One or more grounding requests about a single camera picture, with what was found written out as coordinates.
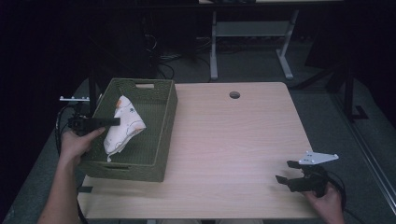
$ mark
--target crumpled white fabric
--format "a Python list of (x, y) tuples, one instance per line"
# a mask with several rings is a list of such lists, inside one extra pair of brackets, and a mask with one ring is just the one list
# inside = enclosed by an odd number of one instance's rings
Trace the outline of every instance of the crumpled white fabric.
[(134, 105), (123, 95), (117, 101), (114, 118), (120, 118), (120, 126), (111, 126), (105, 138), (107, 162), (111, 162), (111, 155), (122, 152), (133, 136), (146, 129), (146, 124), (134, 109)]

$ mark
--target green basket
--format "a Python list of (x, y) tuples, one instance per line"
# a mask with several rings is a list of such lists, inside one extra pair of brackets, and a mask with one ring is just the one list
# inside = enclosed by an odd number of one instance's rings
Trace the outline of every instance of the green basket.
[(107, 162), (104, 148), (106, 131), (92, 141), (92, 149), (82, 157), (79, 168), (86, 175), (98, 178), (162, 182), (177, 107), (173, 80), (113, 78), (94, 118), (114, 118), (116, 103), (126, 96), (146, 124), (121, 153)]

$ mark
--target human hand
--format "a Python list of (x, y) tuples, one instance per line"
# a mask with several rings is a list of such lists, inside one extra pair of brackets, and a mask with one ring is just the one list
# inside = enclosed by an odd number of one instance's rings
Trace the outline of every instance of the human hand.
[(62, 149), (59, 163), (71, 163), (73, 167), (76, 167), (81, 160), (82, 154), (91, 149), (91, 141), (104, 131), (105, 128), (100, 128), (84, 136), (78, 136), (72, 131), (64, 133), (62, 135)]
[(328, 224), (344, 224), (344, 216), (341, 208), (341, 194), (331, 183), (328, 183), (325, 195), (317, 198), (314, 191), (302, 192), (320, 217)]

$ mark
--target floor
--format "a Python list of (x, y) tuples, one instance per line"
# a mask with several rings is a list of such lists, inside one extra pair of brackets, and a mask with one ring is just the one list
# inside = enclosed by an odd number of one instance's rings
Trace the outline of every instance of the floor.
[[(293, 80), (287, 80), (282, 74), (275, 49), (282, 39), (249, 38), (233, 42), (224, 40), (223, 49), (218, 55), (219, 79), (212, 82), (284, 82), (294, 86), (321, 71), (318, 68), (304, 66), (304, 61), (312, 42), (294, 40), (290, 43), (287, 59)], [(205, 40), (200, 40), (201, 53), (195, 60), (180, 58), (160, 65), (158, 78), (173, 77), (176, 83), (208, 82), (209, 54)], [(164, 59), (170, 59), (174, 52), (165, 52)], [(343, 91), (329, 94), (324, 86), (329, 79), (323, 78), (301, 91), (290, 91), (312, 148), (316, 152), (336, 153), (340, 160), (325, 164), (325, 168), (338, 174), (346, 184), (346, 208), (365, 223), (396, 223), (396, 211), (393, 211), (384, 194), (384, 188), (371, 169), (371, 162), (364, 156), (364, 149), (370, 148), (380, 168), (389, 181), (390, 189), (396, 186), (396, 130), (375, 105), (370, 92), (355, 81), (354, 105), (361, 105), (369, 119), (356, 120), (353, 124), (345, 119), (340, 108)], [(87, 95), (87, 82), (81, 84), (76, 96)], [(35, 167), (26, 179), (17, 199), (10, 208), (4, 224), (36, 223), (45, 204), (50, 183), (57, 162), (57, 152), (53, 134), (35, 163)], [(83, 174), (78, 173), (78, 182)], [(359, 223), (345, 212), (346, 223)], [(146, 220), (90, 220), (90, 223), (146, 223)], [(265, 220), (264, 223), (323, 223), (319, 219)]]

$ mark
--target human arm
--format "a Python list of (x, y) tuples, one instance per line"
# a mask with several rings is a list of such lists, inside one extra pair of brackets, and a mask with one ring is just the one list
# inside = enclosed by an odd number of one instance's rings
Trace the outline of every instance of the human arm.
[(313, 191), (302, 192), (312, 207), (327, 224), (344, 224), (341, 208), (341, 194), (331, 183), (326, 186), (325, 195), (317, 198)]
[(71, 131), (63, 134), (61, 155), (38, 224), (78, 223), (75, 171), (81, 155), (90, 149), (91, 141), (104, 130), (101, 128), (81, 137)]

